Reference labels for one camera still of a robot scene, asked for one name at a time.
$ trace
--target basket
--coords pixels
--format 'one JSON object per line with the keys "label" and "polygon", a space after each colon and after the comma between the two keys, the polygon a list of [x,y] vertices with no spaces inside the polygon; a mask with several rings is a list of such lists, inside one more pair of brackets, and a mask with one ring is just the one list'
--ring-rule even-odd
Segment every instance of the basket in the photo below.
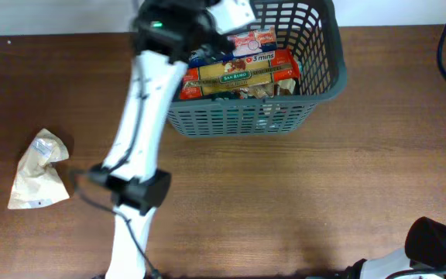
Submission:
{"label": "basket", "polygon": [[331,0],[255,0],[256,21],[235,31],[275,26],[279,48],[302,65],[300,95],[265,99],[172,102],[168,119],[189,137],[282,134],[297,129],[316,105],[347,83],[340,34]]}

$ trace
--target wood grain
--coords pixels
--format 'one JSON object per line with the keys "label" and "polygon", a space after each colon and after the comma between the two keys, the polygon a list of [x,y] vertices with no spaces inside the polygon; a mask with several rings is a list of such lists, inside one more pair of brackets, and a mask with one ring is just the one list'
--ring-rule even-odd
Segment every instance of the wood grain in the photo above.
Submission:
{"label": "wood grain", "polygon": [[[159,165],[173,184],[149,236],[156,266],[216,277],[343,269],[402,246],[423,215],[446,223],[440,31],[341,29],[348,86],[289,135],[188,139],[167,125]],[[107,270],[110,215],[76,197],[36,210],[6,205],[19,157],[43,127],[72,153],[61,171],[102,161],[129,55],[124,34],[0,37],[0,278]],[[108,203],[106,191],[89,190]]]}

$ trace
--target red and yellow package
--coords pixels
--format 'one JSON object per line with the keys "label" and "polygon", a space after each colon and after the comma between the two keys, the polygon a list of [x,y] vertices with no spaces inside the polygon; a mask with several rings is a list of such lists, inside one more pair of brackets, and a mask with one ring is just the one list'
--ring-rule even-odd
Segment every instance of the red and yellow package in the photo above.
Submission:
{"label": "red and yellow package", "polygon": [[183,79],[180,99],[254,85],[298,79],[299,67],[290,50],[275,50],[218,64],[189,69]]}

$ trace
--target green led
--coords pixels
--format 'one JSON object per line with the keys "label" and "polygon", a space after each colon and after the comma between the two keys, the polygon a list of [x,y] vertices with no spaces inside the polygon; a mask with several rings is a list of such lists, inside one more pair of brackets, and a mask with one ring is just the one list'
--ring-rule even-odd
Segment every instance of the green led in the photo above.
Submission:
{"label": "green led", "polygon": [[160,28],[160,27],[163,27],[163,23],[162,22],[151,22],[151,26],[154,28]]}

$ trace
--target crumpled bag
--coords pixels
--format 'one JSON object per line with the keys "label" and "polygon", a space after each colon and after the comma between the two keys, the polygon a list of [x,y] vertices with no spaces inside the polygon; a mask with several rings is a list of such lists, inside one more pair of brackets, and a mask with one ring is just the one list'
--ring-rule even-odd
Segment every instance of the crumpled bag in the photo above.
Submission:
{"label": "crumpled bag", "polygon": [[8,209],[42,208],[69,198],[51,164],[66,159],[68,150],[61,139],[40,130],[19,161]]}

